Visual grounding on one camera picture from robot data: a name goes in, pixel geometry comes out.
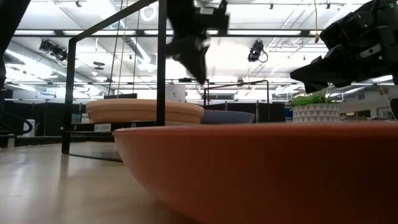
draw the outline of ceiling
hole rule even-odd
[[[228,12],[231,15],[230,29],[315,30],[318,19],[318,29],[322,30],[367,0],[330,0],[329,9],[326,8],[327,0],[317,0],[317,18],[314,0],[274,0],[273,2],[274,8],[270,9],[268,0],[230,0],[228,5]],[[125,8],[127,0],[123,1],[123,4],[120,0],[81,0],[80,4],[81,7],[77,7],[75,0],[32,0],[18,29],[87,29],[116,13],[121,7]],[[140,16],[138,12],[129,16],[122,21],[122,24],[125,24],[127,29],[157,29],[157,3],[141,10]],[[69,37],[14,37],[12,42],[26,51],[57,63],[59,69],[63,69],[65,63],[59,65],[55,58],[44,55],[39,50],[42,39],[50,40],[63,48],[68,47]],[[149,63],[156,65],[157,38],[133,39],[142,48],[142,52],[148,55]],[[249,63],[247,60],[249,49],[258,39],[261,39],[266,46],[269,59],[266,63]],[[320,55],[324,56],[327,51],[322,42],[315,44],[313,38],[213,37],[206,55],[208,78],[211,82],[236,82],[238,78],[243,78],[245,81],[267,79],[270,82],[289,83],[293,81],[289,76],[292,70],[307,65]],[[111,77],[115,82],[119,80],[133,82],[133,77],[135,82],[155,82],[156,69],[136,66],[140,62],[134,63],[136,61],[134,56],[134,51],[122,38],[87,38],[77,45],[76,73],[86,78],[84,80],[86,82],[90,80],[103,82]],[[93,62],[105,63],[104,70],[95,70]],[[189,77],[189,74],[178,62],[168,59],[166,76],[166,78],[183,78]],[[153,88],[155,86],[135,86],[137,90]],[[132,86],[120,86],[121,93],[130,93],[131,89]]]

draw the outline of floor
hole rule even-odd
[[[112,222],[194,223],[151,197],[123,163],[61,155],[60,145],[0,151],[0,223]]]

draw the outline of potted plant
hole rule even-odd
[[[340,122],[338,105],[326,96],[326,90],[293,99],[293,121]]]

